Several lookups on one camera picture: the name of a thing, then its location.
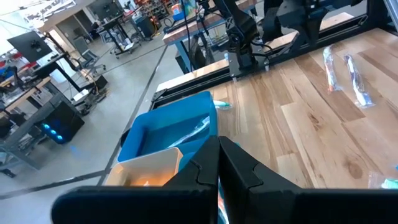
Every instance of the plastic bag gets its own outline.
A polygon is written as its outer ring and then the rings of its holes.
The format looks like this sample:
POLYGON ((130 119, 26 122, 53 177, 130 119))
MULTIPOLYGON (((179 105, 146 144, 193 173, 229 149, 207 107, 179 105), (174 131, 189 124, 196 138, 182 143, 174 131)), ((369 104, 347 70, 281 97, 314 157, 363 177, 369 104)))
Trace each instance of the plastic bag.
POLYGON ((209 128, 209 125, 210 125, 210 117, 208 116, 208 117, 202 119, 199 122, 199 124, 195 126, 195 128, 193 129, 193 131, 191 133, 189 133, 189 134, 185 135, 184 137, 180 138, 179 140, 175 141, 173 144, 171 144, 169 147, 167 147, 167 149, 171 148, 171 147, 178 146, 179 144, 187 141, 188 139, 192 138, 196 134, 199 134, 206 128, 209 128))
POLYGON ((213 100, 213 103, 216 106, 216 109, 219 109, 219 110, 229 110, 232 108, 232 104, 227 103, 227 102, 213 100))
POLYGON ((341 87, 337 84, 335 69, 333 68, 333 54, 331 52, 331 46, 323 50, 323 62, 325 63, 326 76, 328 78, 328 93, 341 90, 341 87))
POLYGON ((349 74, 351 76, 351 82, 353 84, 353 89, 356 95, 356 105, 360 108, 369 108, 374 106, 369 93, 365 90, 365 85, 362 81, 362 76, 358 72, 354 64, 354 59, 351 55, 347 54, 344 56, 344 60, 347 64, 349 74))
POLYGON ((371 172, 368 187, 370 189, 398 189, 398 180, 388 178, 377 172, 371 172))

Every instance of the gray floor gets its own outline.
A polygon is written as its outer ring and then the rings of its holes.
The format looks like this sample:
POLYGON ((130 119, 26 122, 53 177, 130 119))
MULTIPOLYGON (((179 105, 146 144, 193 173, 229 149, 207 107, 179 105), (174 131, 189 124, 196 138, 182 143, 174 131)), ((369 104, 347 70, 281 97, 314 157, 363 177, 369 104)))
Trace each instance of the gray floor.
MULTIPOLYGON (((362 3, 354 9, 341 9, 328 16, 341 11, 356 16, 363 13, 365 8, 366 4, 362 3)), ((262 16, 260 4, 257 5, 257 11, 262 16)), ((120 55, 119 60, 109 54, 112 44, 104 45, 100 41, 90 44, 90 48, 102 56, 98 63, 103 63, 108 68, 103 75, 109 81, 110 94, 84 117, 86 124, 72 142, 59 146, 47 141, 33 151, 32 157, 44 165, 41 170, 35 171, 26 166, 15 167, 12 169, 17 174, 14 179, 0 174, 0 196, 105 169, 126 125, 149 109, 150 99, 158 84, 183 75, 174 59, 177 49, 174 46, 166 48, 162 37, 159 35, 150 42, 143 42, 131 55, 120 55)), ((77 83, 84 81, 79 75, 73 79, 77 83)), ((68 83, 58 87, 67 97, 76 93, 68 83)), ((81 185, 96 185, 99 179, 95 177, 5 200, 0 198, 0 223, 50 223, 50 208, 58 195, 81 185)))

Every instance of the tan container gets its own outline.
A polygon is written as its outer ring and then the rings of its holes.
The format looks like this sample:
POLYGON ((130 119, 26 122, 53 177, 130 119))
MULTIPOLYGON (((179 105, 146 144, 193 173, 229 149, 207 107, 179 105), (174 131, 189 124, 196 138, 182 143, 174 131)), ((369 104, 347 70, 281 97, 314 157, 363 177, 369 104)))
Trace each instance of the tan container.
POLYGON ((177 147, 116 164, 105 185, 163 186, 177 172, 182 153, 177 147))

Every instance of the blue plastic bin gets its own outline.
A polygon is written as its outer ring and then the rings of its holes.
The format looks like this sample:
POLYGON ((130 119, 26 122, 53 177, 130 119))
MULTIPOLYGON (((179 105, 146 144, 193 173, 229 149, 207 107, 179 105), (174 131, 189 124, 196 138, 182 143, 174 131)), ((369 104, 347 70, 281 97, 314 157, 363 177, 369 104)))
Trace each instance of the blue plastic bin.
POLYGON ((209 136, 217 135, 217 112, 206 91, 138 116, 130 129, 118 162, 167 149, 210 117, 209 128, 178 145, 182 154, 196 152, 209 136))

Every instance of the workbench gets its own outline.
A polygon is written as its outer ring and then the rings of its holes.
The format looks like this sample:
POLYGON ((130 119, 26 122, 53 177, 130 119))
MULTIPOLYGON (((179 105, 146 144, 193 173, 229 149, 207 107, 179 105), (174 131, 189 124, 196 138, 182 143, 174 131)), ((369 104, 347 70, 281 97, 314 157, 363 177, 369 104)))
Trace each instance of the workbench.
MULTIPOLYGON (((57 105, 59 105, 61 102, 65 102, 77 114, 77 116, 79 116, 79 112, 76 110, 76 108, 63 95, 63 93, 60 92, 57 87, 55 87, 51 83, 50 77, 44 78, 36 85, 36 88, 46 88, 53 95, 53 97, 47 103, 42 105, 38 109, 38 111, 36 111, 31 117, 29 117, 27 121, 19 126, 12 134, 8 135, 5 139, 0 141, 0 152, 5 152, 6 154, 13 157, 11 161, 7 164, 0 164, 0 170, 8 169, 20 163, 25 163, 33 169, 40 169, 40 164, 36 163, 31 158, 26 156, 26 151, 34 147, 34 145, 37 144, 40 139, 36 139, 36 141, 33 141, 30 146, 28 146, 29 149, 27 148, 24 151, 21 151, 18 147, 20 140, 25 137, 25 135, 28 134, 34 126, 40 124, 43 119, 45 119, 50 113, 52 113, 57 105)), ((15 99, 13 102, 9 103, 6 106, 5 110, 11 112, 12 109, 14 109, 24 100, 32 96, 37 91, 36 88, 25 91, 24 94, 18 97, 18 99, 15 99)))
MULTIPOLYGON (((351 18, 339 14, 322 29, 351 18)), ((275 47, 291 41, 285 35, 275 47)), ((342 91, 328 94, 323 49, 208 89, 233 105, 218 111, 218 134, 302 188, 368 187, 369 174, 397 177, 398 37, 373 29, 333 45, 342 91), (361 109, 344 54, 353 56, 375 106, 361 109)), ((162 83, 171 88, 228 66, 222 60, 162 83)))
MULTIPOLYGON (((256 6, 256 3, 257 3, 257 0, 236 1, 236 5, 240 8, 240 10, 245 11, 245 12, 248 12, 250 9, 254 9, 256 6)), ((209 5, 210 5, 210 7, 214 7, 214 2, 210 1, 209 5)), ((212 29, 212 28, 224 23, 224 19, 216 14, 209 14, 209 15, 205 16, 205 20, 203 21, 203 23, 204 23, 206 29, 209 30, 209 29, 212 29)), ((191 13, 191 15, 187 17, 187 19, 189 19, 193 16, 195 16, 195 14, 191 13)), ((178 24, 181 24, 184 22, 185 22, 184 20, 181 20, 181 21, 176 22, 175 25, 178 25, 178 24)), ((196 22, 196 21, 189 23, 188 29, 189 29, 189 34, 190 34, 191 38, 195 34, 205 31, 202 24, 200 22, 196 22)), ((189 71, 191 71, 188 52, 183 44, 183 41, 186 38, 188 38, 187 27, 183 26, 175 31, 165 34, 163 37, 163 41, 167 45, 175 44, 178 52, 180 52, 180 54, 181 54, 181 57, 182 57, 182 60, 184 61, 185 66, 188 68, 189 71)))

